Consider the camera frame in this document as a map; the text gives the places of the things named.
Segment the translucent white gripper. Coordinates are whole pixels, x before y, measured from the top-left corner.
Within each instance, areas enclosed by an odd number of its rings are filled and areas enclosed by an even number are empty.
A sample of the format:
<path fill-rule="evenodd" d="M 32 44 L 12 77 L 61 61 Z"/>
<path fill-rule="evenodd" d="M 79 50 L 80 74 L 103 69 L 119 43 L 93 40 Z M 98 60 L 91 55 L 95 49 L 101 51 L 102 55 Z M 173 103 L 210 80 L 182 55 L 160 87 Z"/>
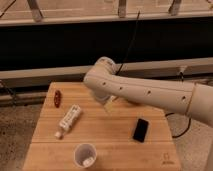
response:
<path fill-rule="evenodd" d="M 94 99 L 101 103 L 104 104 L 104 109 L 108 114 L 111 114 L 113 111 L 113 104 L 117 100 L 117 96 L 109 96 L 106 93 L 99 92 L 99 91 L 94 91 L 93 92 L 93 97 Z"/>

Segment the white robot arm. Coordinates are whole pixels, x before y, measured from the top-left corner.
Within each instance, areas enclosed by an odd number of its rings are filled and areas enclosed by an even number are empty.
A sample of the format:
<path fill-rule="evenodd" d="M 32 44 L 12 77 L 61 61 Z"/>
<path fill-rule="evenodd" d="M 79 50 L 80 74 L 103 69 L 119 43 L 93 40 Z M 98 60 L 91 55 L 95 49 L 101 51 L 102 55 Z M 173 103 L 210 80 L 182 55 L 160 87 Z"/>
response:
<path fill-rule="evenodd" d="M 193 82 L 129 78 L 116 75 L 116 64 L 100 57 L 83 82 L 99 102 L 113 95 L 134 103 L 182 114 L 213 128 L 213 86 Z"/>

